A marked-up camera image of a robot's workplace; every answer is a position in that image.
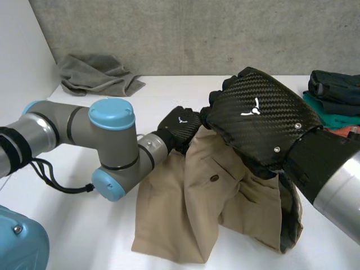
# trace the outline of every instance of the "pant leg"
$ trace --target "pant leg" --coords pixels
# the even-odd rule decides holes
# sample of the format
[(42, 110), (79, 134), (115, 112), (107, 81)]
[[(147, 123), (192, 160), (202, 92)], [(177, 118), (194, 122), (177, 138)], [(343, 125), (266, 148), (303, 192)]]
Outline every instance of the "pant leg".
[(218, 218), (237, 194), (245, 174), (241, 158), (221, 136), (200, 127), (186, 154), (184, 195), (193, 234), (204, 261), (218, 238)]
[(303, 210), (294, 183), (284, 174), (279, 174), (279, 189), (282, 211), (280, 249), (282, 253), (286, 253), (296, 245), (303, 230), (301, 224)]
[(282, 214), (278, 176), (263, 180), (247, 169), (239, 192), (226, 202), (219, 222), (280, 252)]
[(172, 152), (140, 183), (132, 250), (179, 263), (204, 263), (185, 206), (185, 157)]

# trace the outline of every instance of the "white wall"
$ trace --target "white wall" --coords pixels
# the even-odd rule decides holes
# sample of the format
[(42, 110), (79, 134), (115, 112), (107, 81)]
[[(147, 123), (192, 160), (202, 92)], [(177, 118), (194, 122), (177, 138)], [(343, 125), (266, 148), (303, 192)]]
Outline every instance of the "white wall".
[(0, 0), (0, 126), (59, 84), (56, 64), (28, 0)]

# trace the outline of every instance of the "silver cylinder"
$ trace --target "silver cylinder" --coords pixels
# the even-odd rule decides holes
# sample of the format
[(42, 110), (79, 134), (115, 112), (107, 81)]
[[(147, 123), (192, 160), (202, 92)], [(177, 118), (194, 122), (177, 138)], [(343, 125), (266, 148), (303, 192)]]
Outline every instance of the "silver cylinder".
[(43, 152), (53, 150), (56, 146), (56, 136), (53, 129), (38, 115), (25, 114), (7, 127), (15, 129), (26, 139), (33, 158)]
[(151, 153), (155, 165), (162, 162), (168, 156), (167, 146), (163, 140), (155, 134), (149, 133), (142, 137), (138, 143)]
[(360, 151), (322, 187), (314, 207), (360, 245)]

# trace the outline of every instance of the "white logo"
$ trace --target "white logo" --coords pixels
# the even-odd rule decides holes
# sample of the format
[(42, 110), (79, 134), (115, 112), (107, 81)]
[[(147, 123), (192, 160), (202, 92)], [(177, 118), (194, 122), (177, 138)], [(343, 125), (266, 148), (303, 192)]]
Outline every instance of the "white logo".
[(183, 121), (181, 120), (180, 116), (179, 116), (179, 123), (182, 124), (182, 123), (187, 123), (187, 121)]
[(251, 112), (243, 112), (243, 113), (241, 113), (241, 115), (244, 115), (244, 116), (254, 115), (254, 114), (260, 115), (260, 112), (259, 112), (260, 106), (259, 106), (259, 100), (257, 97), (255, 98), (255, 102), (256, 102), (256, 106), (255, 106), (255, 108), (253, 108), (251, 110)]

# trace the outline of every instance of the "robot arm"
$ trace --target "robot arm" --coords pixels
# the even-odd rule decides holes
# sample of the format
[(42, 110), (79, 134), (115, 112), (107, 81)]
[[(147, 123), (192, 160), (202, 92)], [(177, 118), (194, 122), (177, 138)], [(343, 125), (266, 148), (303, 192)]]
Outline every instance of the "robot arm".
[(62, 143), (87, 147), (97, 150), (101, 163), (92, 174), (95, 189), (108, 200), (117, 201), (162, 162), (171, 149), (181, 150), (187, 145), (199, 125), (195, 112), (177, 107), (157, 131), (138, 141), (133, 108), (125, 100), (103, 99), (90, 108), (36, 102), (19, 121), (0, 130), (0, 177)]
[(209, 100), (202, 123), (254, 174), (285, 171), (320, 213), (360, 244), (359, 141), (322, 130), (300, 97), (250, 67), (226, 80), (223, 91)]
[[(176, 107), (156, 131), (137, 141), (133, 108), (125, 100), (104, 99), (90, 108), (35, 102), (17, 122), (0, 128), (0, 178), (68, 143), (97, 150), (101, 166), (92, 183), (103, 197), (117, 201), (172, 149), (184, 154), (199, 126), (199, 113)], [(39, 223), (0, 205), (0, 236), (0, 269), (46, 269), (50, 243)]]

